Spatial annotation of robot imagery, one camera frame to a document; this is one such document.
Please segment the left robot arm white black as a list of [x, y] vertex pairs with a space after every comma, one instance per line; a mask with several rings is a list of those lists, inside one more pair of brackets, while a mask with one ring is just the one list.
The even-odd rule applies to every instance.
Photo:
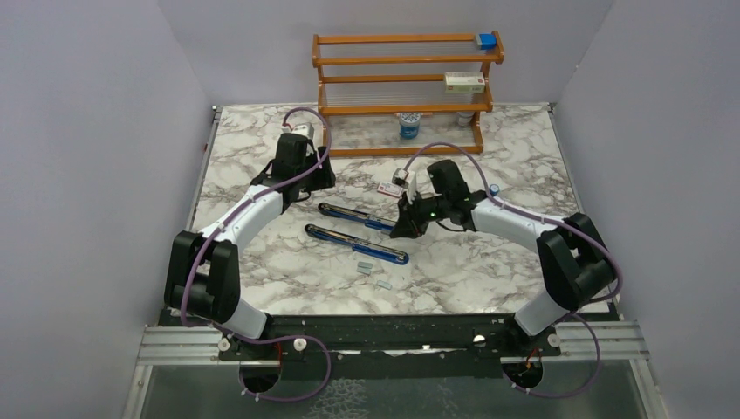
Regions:
[[241, 346], [253, 358], [270, 354], [275, 337], [266, 329], [269, 316], [242, 299], [239, 257], [302, 194], [329, 189], [335, 182], [327, 148], [314, 146], [302, 134], [281, 134], [275, 157], [234, 207], [206, 228], [175, 237], [165, 305], [242, 336]]

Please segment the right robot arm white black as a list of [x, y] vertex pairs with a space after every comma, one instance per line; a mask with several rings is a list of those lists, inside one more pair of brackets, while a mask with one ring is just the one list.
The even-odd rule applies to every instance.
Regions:
[[418, 238], [430, 223], [448, 220], [465, 231], [501, 237], [538, 255], [545, 288], [515, 312], [512, 326], [504, 330], [504, 345], [511, 353], [527, 354], [538, 344], [540, 333], [578, 311], [617, 278], [588, 216], [550, 218], [499, 201], [488, 190], [471, 190], [451, 160], [430, 165], [428, 175], [434, 193], [423, 196], [412, 172], [394, 171], [391, 185], [401, 194], [392, 238]]

